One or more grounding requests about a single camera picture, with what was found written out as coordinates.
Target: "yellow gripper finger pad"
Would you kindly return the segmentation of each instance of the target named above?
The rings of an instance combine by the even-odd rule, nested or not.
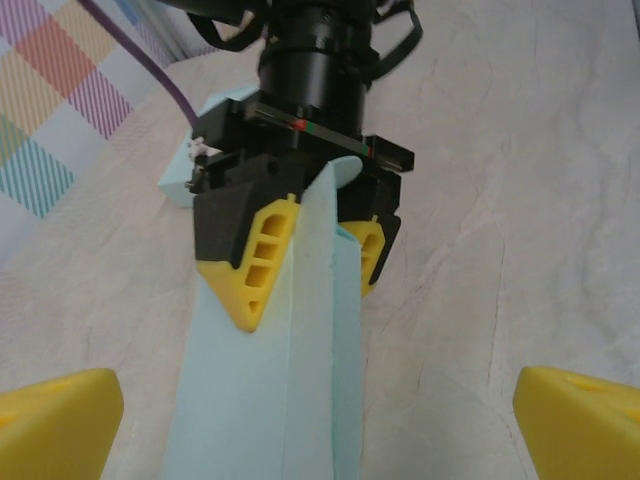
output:
[[[258,328],[284,261],[300,209],[295,198],[276,200],[255,214],[239,268],[229,262],[197,262],[200,275],[245,332]]]
[[[370,285],[369,282],[384,249],[385,238],[382,226],[377,222],[377,218],[371,221],[342,222],[340,226],[356,237],[360,243],[361,295],[364,297],[373,290],[374,285]]]
[[[98,480],[123,409],[107,369],[0,394],[0,478]]]
[[[540,480],[640,479],[637,388],[528,367],[513,407]]]

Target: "colorful checkered cloth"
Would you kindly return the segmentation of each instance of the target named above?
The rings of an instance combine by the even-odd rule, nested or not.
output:
[[[125,0],[98,3],[171,63]],[[152,84],[74,0],[0,0],[0,264],[25,215],[50,212]]]

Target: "white textured surface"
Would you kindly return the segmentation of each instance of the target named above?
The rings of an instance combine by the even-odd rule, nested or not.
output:
[[[419,52],[367,104],[368,131],[417,168],[364,305],[363,477],[534,478],[510,405],[521,367],[640,384],[631,2],[418,4]],[[384,45],[406,24],[380,30]],[[170,70],[200,105],[254,66],[215,54]],[[154,93],[0,284],[1,388],[117,369],[127,411],[107,479],[160,471],[195,274],[190,214],[156,182],[185,128]]]

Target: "purple cable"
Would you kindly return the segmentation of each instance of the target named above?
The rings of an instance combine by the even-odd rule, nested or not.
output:
[[[180,110],[187,117],[191,128],[195,129],[198,116],[191,107],[189,100],[182,94],[178,86],[171,81],[169,76],[93,0],[78,0],[78,3],[169,92],[169,95],[173,97]]]

